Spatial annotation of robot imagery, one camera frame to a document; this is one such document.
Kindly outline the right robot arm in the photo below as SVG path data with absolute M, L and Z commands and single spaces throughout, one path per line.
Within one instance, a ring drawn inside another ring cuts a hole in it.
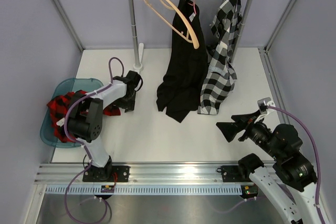
M 281 112 L 297 121 L 307 133 L 313 149 L 317 148 L 307 127 L 297 117 L 280 108 L 268 105 L 262 111 L 232 115 L 232 122 L 216 123 L 225 140 L 232 142 L 239 132 L 243 132 L 238 140 L 252 140 L 274 159 L 272 167 L 291 196 L 270 177 L 265 164 L 254 153 L 238 161 L 238 176 L 261 189 L 286 223 L 329 223 L 325 208 L 320 204 L 321 168 L 318 153 L 315 152 L 316 164 L 313 165 L 301 153 L 303 141 L 291 124 L 279 124 L 271 131 L 263 122 L 271 111 Z

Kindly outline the red black plaid shirt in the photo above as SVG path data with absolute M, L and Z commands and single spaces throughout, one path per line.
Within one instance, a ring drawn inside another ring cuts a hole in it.
M 85 95 L 87 92 L 83 90 L 78 90 L 76 93 Z M 58 124 L 58 122 L 65 118 L 66 113 L 70 108 L 70 101 L 76 93 L 68 92 L 65 95 L 58 95 L 47 103 L 51 118 L 51 127 L 54 129 L 54 136 L 57 137 L 63 143 L 67 142 L 73 143 L 73 141 L 70 140 L 68 137 L 66 137 L 64 126 L 60 123 Z

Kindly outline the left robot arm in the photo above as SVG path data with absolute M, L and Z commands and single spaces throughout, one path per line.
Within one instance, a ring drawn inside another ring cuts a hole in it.
M 83 182 L 129 181 L 130 167 L 115 165 L 100 137 L 103 128 L 103 111 L 106 108 L 132 112 L 137 91 L 142 88 L 141 76 L 129 71 L 125 77 L 116 76 L 108 85 L 87 94 L 76 92 L 65 116 L 64 130 L 72 140 L 82 145 L 87 153 L 83 165 Z

